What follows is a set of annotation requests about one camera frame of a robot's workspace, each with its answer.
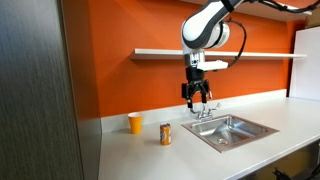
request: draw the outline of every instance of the stainless steel sink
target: stainless steel sink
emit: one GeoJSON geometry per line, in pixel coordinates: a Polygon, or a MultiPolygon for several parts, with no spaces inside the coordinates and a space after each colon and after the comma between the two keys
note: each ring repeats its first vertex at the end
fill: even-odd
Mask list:
{"type": "Polygon", "coordinates": [[[182,126],[221,153],[278,132],[230,114],[182,126]]]}

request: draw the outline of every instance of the orange wall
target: orange wall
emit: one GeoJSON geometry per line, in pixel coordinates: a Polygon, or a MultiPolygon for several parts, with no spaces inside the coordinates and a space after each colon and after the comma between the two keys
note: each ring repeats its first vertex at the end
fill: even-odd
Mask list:
{"type": "MultiPolygon", "coordinates": [[[[101,117],[185,104],[180,92],[186,82],[183,60],[129,56],[134,48],[181,49],[181,23],[200,6],[178,0],[88,2],[101,117]]],[[[245,51],[291,52],[293,30],[286,23],[237,13],[230,17],[247,29],[245,51]]],[[[217,50],[239,49],[242,30],[231,25],[231,31],[227,44],[217,50]]],[[[206,78],[214,99],[220,99],[287,88],[288,69],[288,61],[240,60],[206,78]]]]}

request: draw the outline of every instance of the cup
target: cup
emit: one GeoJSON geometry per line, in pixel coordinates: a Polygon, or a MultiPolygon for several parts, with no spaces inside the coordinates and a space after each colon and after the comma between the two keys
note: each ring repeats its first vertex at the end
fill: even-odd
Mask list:
{"type": "Polygon", "coordinates": [[[142,126],[142,114],[139,112],[133,112],[128,114],[131,133],[132,134],[140,134],[141,126],[142,126]]]}

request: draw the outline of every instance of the soda can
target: soda can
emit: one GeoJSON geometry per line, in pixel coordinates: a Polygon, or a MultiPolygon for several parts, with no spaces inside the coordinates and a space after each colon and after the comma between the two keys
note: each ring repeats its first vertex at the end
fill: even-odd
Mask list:
{"type": "Polygon", "coordinates": [[[160,143],[164,146],[171,144],[171,126],[169,123],[160,124],[160,143]]]}

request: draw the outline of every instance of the wall shelf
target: wall shelf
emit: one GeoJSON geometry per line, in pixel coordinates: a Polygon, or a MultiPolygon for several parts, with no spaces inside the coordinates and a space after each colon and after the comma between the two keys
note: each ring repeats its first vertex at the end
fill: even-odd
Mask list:
{"type": "MultiPolygon", "coordinates": [[[[199,5],[204,5],[207,2],[207,0],[180,0],[180,1],[199,4],[199,5]]],[[[296,9],[296,7],[293,7],[293,6],[288,6],[288,8],[296,9]]],[[[248,15],[257,16],[257,17],[263,17],[267,19],[273,19],[277,21],[283,21],[283,22],[305,19],[307,16],[312,14],[311,11],[307,11],[305,13],[299,13],[299,14],[282,12],[258,2],[242,3],[234,10],[234,12],[248,14],[248,15]]]]}
{"type": "MultiPolygon", "coordinates": [[[[205,51],[207,60],[233,60],[238,52],[225,51],[205,51]]],[[[257,53],[243,52],[242,60],[282,60],[293,58],[306,58],[306,54],[282,54],[282,53],[257,53]]],[[[182,60],[182,50],[166,49],[134,49],[130,56],[131,59],[137,60],[182,60]]]]}

